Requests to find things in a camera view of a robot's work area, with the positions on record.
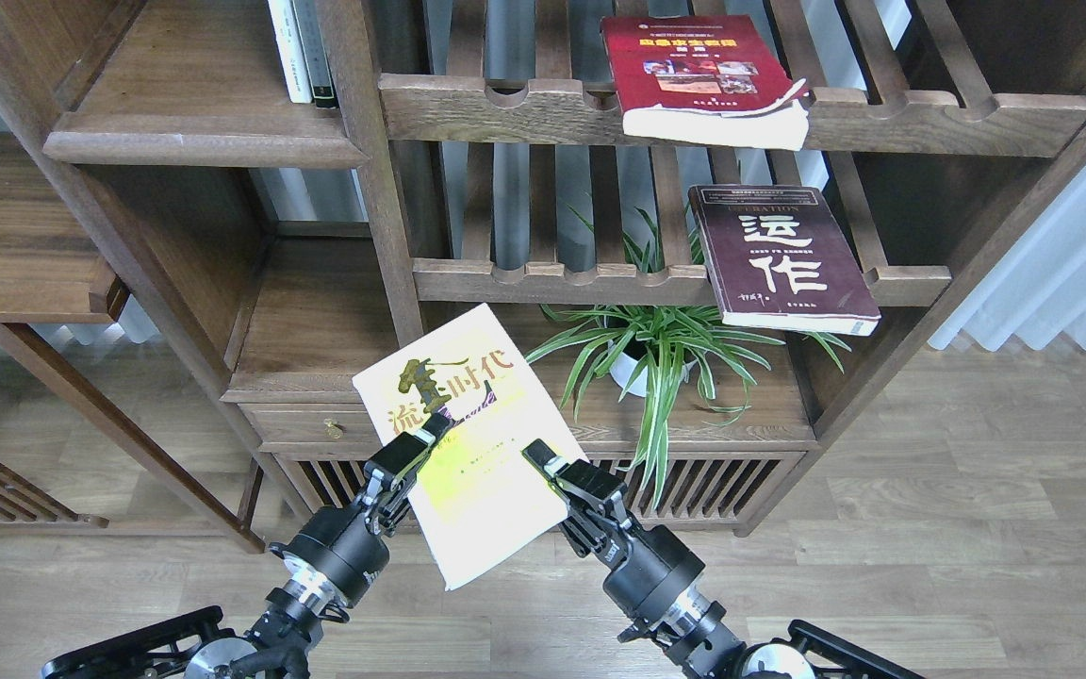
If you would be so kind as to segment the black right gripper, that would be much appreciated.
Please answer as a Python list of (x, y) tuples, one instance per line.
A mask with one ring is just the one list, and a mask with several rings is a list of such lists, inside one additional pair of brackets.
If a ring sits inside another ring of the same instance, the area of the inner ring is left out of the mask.
[(589, 461), (558, 455), (543, 439), (522, 451), (532, 468), (568, 499), (561, 529), (581, 557), (609, 574), (603, 590), (637, 626), (695, 626), (706, 614), (698, 591), (705, 564), (667, 527), (642, 527), (624, 504), (626, 486)]

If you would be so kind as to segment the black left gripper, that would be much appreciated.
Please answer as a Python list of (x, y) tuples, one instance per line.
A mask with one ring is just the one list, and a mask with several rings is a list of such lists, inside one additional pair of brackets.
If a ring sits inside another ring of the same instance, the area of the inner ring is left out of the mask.
[(354, 607), (384, 570), (383, 536), (408, 512), (417, 471), (455, 422), (434, 412), (366, 461), (367, 485), (344, 508), (321, 508), (290, 542), (290, 579), (337, 609)]

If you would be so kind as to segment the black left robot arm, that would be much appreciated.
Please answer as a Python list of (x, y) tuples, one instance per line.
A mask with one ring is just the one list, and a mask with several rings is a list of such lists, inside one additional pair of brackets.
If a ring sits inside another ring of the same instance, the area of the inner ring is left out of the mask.
[(222, 609), (152, 624), (128, 634), (61, 654), (43, 678), (306, 678), (307, 654), (323, 623), (346, 623), (389, 559), (386, 537), (408, 511), (418, 469), (452, 428), (435, 413), (366, 461), (367, 482), (342, 508), (320, 508), (288, 544), (275, 542), (288, 582), (272, 589), (267, 606), (244, 633), (220, 628)]

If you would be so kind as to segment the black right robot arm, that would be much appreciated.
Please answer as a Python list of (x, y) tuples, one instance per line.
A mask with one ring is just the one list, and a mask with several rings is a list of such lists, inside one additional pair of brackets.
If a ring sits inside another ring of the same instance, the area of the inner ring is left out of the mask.
[(608, 568), (602, 588), (631, 620), (617, 639), (647, 638), (689, 678), (914, 678), (915, 672), (813, 624), (790, 623), (788, 639), (748, 644), (725, 609), (699, 592), (705, 563), (667, 527), (647, 529), (626, 506), (626, 485), (590, 461), (568, 461), (540, 439), (525, 458), (564, 500), (561, 533), (579, 557)]

